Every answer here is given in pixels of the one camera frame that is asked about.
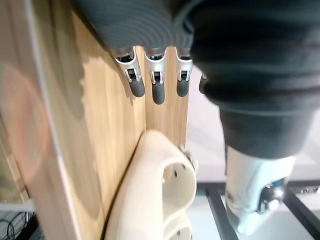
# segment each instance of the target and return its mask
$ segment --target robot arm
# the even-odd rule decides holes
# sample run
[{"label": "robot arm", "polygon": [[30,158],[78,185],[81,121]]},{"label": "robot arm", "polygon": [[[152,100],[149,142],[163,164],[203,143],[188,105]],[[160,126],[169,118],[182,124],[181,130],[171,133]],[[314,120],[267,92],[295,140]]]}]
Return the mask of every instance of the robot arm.
[{"label": "robot arm", "polygon": [[280,204],[295,155],[320,104],[320,2],[315,0],[73,0],[127,76],[144,84],[144,47],[156,104],[165,99],[166,47],[177,47],[177,93],[192,60],[220,108],[231,224],[252,233]]},{"label": "robot arm", "polygon": [[241,234],[279,206],[319,107],[319,12],[311,0],[224,0],[190,14],[191,55],[227,145],[227,215]]}]

